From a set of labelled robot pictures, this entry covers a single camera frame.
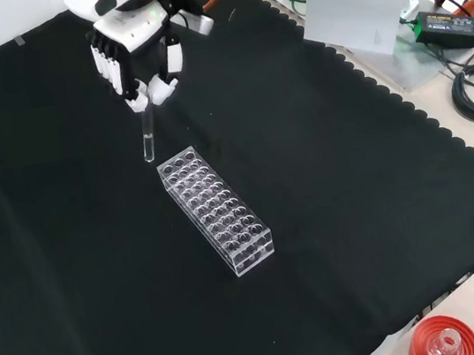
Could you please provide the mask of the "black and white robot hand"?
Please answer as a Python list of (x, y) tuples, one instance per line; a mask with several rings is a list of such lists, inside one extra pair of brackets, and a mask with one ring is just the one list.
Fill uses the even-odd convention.
[[(171, 32), (169, 14), (158, 1), (97, 20), (87, 39), (98, 74), (132, 112), (144, 112), (151, 103), (162, 105), (175, 92), (184, 65), (182, 44)], [(156, 42), (164, 47), (163, 65), (145, 83), (134, 78), (132, 57)]]

